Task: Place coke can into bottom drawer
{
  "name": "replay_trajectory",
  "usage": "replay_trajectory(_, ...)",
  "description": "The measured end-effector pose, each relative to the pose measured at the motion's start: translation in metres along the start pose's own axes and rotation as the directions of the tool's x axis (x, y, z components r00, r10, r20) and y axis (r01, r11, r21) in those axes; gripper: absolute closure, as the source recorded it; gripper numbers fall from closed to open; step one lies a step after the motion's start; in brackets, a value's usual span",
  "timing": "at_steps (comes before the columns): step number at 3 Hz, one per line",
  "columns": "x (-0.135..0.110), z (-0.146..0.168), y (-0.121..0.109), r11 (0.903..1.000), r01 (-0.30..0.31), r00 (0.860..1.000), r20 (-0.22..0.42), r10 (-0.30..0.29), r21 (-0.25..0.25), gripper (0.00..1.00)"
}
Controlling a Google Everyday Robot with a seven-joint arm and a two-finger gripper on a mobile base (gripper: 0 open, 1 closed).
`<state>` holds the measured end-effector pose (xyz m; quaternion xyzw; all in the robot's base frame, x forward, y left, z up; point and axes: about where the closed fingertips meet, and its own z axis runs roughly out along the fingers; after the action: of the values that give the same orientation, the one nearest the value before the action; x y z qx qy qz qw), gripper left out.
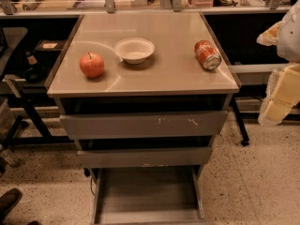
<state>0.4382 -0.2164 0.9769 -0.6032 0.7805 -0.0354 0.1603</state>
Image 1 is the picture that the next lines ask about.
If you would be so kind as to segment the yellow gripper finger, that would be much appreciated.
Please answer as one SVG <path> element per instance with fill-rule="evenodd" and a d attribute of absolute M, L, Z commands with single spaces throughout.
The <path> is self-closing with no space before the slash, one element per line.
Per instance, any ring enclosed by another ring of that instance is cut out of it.
<path fill-rule="evenodd" d="M 270 28 L 261 33 L 256 42 L 263 46 L 276 46 L 278 44 L 278 29 L 280 26 L 280 22 L 276 22 Z"/>
<path fill-rule="evenodd" d="M 290 63 L 269 76 L 266 97 L 262 101 L 258 122 L 265 127 L 280 124 L 300 102 L 300 64 Z"/>

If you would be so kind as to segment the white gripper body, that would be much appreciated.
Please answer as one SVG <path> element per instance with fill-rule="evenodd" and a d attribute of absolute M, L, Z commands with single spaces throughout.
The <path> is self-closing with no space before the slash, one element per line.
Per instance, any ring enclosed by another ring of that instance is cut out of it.
<path fill-rule="evenodd" d="M 300 61 L 300 5 L 283 17 L 277 33 L 277 55 L 289 62 Z"/>

